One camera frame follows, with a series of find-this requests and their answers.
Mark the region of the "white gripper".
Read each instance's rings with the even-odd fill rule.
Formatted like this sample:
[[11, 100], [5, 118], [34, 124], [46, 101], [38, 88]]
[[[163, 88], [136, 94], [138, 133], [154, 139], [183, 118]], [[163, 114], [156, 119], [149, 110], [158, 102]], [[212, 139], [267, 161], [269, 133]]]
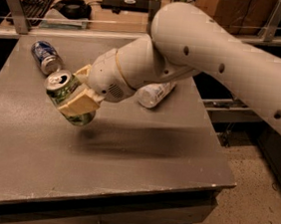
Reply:
[[74, 97], [67, 99], [58, 110], [65, 116], [76, 116], [95, 112], [101, 102], [118, 103], [135, 94], [119, 69], [118, 50], [110, 49], [97, 57], [92, 65], [85, 65], [74, 72], [82, 83], [88, 83], [90, 89], [84, 89]]

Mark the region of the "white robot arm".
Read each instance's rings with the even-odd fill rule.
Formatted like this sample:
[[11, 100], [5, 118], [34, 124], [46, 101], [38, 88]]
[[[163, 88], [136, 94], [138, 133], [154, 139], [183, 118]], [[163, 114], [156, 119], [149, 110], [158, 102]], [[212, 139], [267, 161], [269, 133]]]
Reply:
[[86, 84], [59, 107], [67, 116], [117, 103], [148, 84], [206, 73], [281, 135], [281, 59], [234, 38], [193, 5], [178, 2], [153, 17], [151, 32], [99, 56], [78, 74]]

